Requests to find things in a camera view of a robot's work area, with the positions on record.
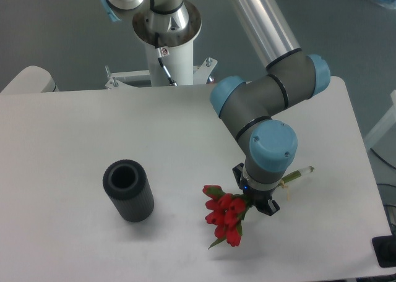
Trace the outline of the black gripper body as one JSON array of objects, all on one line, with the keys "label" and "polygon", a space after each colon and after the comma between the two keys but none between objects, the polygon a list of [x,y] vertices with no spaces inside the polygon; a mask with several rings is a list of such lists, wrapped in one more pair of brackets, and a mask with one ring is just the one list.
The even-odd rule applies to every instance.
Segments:
[{"label": "black gripper body", "polygon": [[263,202],[273,199],[272,194],[278,186],[277,182],[271,184],[264,184],[256,182],[250,177],[244,176],[241,182],[244,184],[244,189],[242,190],[243,194],[255,207],[257,202]]}]

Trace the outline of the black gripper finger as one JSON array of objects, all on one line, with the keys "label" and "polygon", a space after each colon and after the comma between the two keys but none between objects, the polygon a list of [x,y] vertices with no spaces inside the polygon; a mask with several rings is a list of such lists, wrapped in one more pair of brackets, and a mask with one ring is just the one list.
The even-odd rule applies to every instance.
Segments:
[{"label": "black gripper finger", "polygon": [[244,168],[244,164],[240,163],[238,165],[236,165],[233,169],[233,175],[235,177],[237,186],[239,189],[243,190],[244,189],[244,184],[241,182],[242,178],[243,178],[243,168]]},{"label": "black gripper finger", "polygon": [[270,199],[268,201],[257,202],[256,209],[265,215],[272,216],[280,210],[280,207],[276,201]]}]

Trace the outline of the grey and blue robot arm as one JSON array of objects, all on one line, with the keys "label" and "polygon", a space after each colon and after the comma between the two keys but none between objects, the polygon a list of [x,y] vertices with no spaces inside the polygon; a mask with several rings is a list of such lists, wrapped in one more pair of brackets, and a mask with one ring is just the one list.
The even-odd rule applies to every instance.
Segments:
[{"label": "grey and blue robot arm", "polygon": [[[114,22],[132,15],[135,35],[145,46],[154,87],[206,83],[209,64],[193,68],[193,41],[202,22],[187,0],[100,0]],[[227,77],[214,86],[210,102],[245,154],[233,170],[239,188],[260,212],[279,209],[272,194],[298,146],[294,130],[273,117],[323,92],[330,83],[327,63],[305,55],[275,0],[230,0],[266,75],[252,82]]]}]

